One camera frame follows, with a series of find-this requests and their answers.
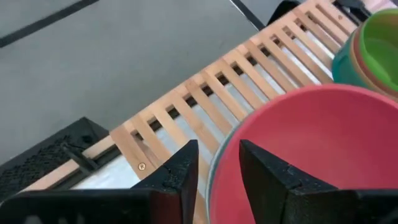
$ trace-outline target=screw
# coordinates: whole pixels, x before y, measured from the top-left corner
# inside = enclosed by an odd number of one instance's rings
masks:
[[[139,170],[144,170],[146,167],[147,167],[147,166],[146,166],[143,162],[141,162],[140,164],[138,164],[138,169],[139,169]]]

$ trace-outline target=stacked bowls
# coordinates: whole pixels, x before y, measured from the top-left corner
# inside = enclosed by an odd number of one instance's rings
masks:
[[[398,9],[373,14],[340,49],[332,64],[336,83],[361,86],[398,100]]]

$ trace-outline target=green bowl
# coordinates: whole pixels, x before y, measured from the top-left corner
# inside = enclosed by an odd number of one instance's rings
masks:
[[[373,14],[360,32],[361,55],[375,76],[398,91],[398,9]]]
[[[353,34],[335,55],[331,64],[331,72],[335,83],[350,84],[370,89],[353,67],[349,51],[353,41]]]

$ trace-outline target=wooden dish rack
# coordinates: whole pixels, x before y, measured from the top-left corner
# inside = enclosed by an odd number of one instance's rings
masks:
[[[160,124],[180,147],[188,141],[186,134],[170,116],[170,110],[177,110],[199,140],[214,154],[219,148],[219,142],[194,113],[187,99],[192,97],[226,136],[233,126],[209,100],[209,95],[216,94],[238,121],[242,121],[248,112],[226,91],[225,80],[232,84],[254,109],[264,104],[242,81],[234,67],[238,66],[247,74],[270,100],[279,93],[254,69],[253,60],[285,92],[296,89],[296,86],[314,85],[314,82],[281,50],[284,46],[314,74],[320,83],[331,83],[333,80],[330,76],[293,39],[301,41],[326,68],[331,70],[331,57],[306,32],[311,32],[331,53],[336,54],[355,28],[356,25],[329,1],[308,0],[135,114],[112,130],[109,136],[85,150],[83,154],[95,158],[111,146],[117,145],[137,176],[144,179],[171,156],[155,135],[151,124]],[[266,56],[268,54],[277,60],[290,79],[268,59]],[[143,143],[134,137],[138,135],[146,141],[148,147],[144,147]],[[200,177],[207,180],[209,164],[202,156],[199,166]],[[78,169],[78,164],[70,160],[24,190],[47,189]],[[199,193],[197,193],[194,222],[206,223],[205,200]]]

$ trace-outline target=pink bowl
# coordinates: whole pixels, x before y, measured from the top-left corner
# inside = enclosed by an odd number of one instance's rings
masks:
[[[268,102],[235,132],[211,189],[211,224],[254,223],[239,166],[248,139],[339,189],[397,189],[398,104],[349,85],[308,86]]]

